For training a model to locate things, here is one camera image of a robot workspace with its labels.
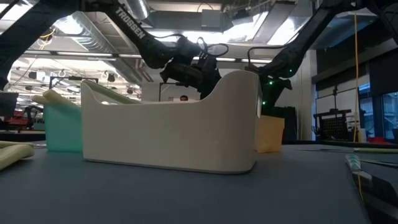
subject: table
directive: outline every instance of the table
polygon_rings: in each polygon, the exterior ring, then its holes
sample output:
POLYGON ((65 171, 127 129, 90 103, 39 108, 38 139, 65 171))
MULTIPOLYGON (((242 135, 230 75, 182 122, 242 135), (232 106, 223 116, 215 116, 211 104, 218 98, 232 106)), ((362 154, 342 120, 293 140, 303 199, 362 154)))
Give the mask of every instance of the table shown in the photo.
MULTIPOLYGON (((258 154, 253 170, 240 175, 89 162, 36 149, 0 173, 0 223, 369 223, 345 154, 297 150, 331 147, 284 146, 258 154)), ((363 167, 398 186, 396 170, 363 167)))

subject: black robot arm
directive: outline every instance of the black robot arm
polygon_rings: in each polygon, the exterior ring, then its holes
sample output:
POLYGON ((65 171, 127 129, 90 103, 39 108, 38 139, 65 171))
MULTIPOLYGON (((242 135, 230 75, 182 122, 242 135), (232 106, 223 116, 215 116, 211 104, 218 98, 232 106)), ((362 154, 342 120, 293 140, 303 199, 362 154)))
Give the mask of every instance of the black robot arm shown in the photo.
MULTIPOLYGON (((118 0, 40 0, 20 17, 10 28, 0 35, 0 90, 7 84, 7 75, 12 64, 58 19, 75 11, 104 12, 136 45, 142 59, 150 68, 163 68, 164 80, 170 78, 193 86, 200 91, 203 86, 214 86, 218 81, 218 71, 212 67, 210 74, 204 74, 205 62, 191 65, 195 56, 202 52, 197 43, 190 42, 181 34, 175 47, 167 47, 146 32, 118 0)), ((208 57, 206 61, 215 62, 208 57)))
MULTIPOLYGON (((391 14, 391 9, 398 9, 398 7, 392 6, 393 4, 398 3, 396 0, 323 0, 323 3, 319 6, 314 15, 298 33, 296 39, 286 46, 283 46, 284 49, 274 57, 271 63, 259 68, 252 64, 246 67, 246 70, 259 74, 262 94, 266 102, 265 108, 271 108, 275 105, 275 102, 284 88, 292 89, 290 81, 281 78, 290 78, 296 74, 306 51, 311 47, 329 22, 339 13, 368 7, 369 10, 379 16, 397 42, 398 27, 396 25, 397 23, 395 22, 394 26, 394 21, 392 21, 395 16, 388 17, 388 13, 391 14)), ((278 47, 254 47, 252 49, 267 48, 278 47)))

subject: mint green container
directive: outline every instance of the mint green container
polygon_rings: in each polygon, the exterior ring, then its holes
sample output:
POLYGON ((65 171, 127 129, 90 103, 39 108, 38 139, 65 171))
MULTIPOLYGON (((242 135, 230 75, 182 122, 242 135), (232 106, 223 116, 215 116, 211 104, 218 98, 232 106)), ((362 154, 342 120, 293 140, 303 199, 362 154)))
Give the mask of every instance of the mint green container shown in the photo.
POLYGON ((49 151, 83 152, 81 108, 71 105, 45 105, 45 141, 49 151))

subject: white container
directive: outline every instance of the white container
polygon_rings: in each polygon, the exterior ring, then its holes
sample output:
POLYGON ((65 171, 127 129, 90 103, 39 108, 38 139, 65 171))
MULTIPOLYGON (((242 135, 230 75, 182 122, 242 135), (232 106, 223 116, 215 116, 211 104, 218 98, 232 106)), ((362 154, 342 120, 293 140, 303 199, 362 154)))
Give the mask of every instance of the white container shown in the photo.
POLYGON ((166 169, 249 171, 259 92, 255 73, 235 71, 201 101, 103 105, 82 83, 83 157, 166 169))

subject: yellow container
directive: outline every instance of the yellow container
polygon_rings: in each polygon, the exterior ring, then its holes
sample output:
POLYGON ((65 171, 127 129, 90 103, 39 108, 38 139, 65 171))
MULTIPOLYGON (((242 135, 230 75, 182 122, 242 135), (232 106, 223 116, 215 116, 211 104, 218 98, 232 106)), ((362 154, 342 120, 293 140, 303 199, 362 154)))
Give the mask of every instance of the yellow container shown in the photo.
POLYGON ((261 116, 257 121, 256 151, 278 152, 282 148, 285 119, 261 116))

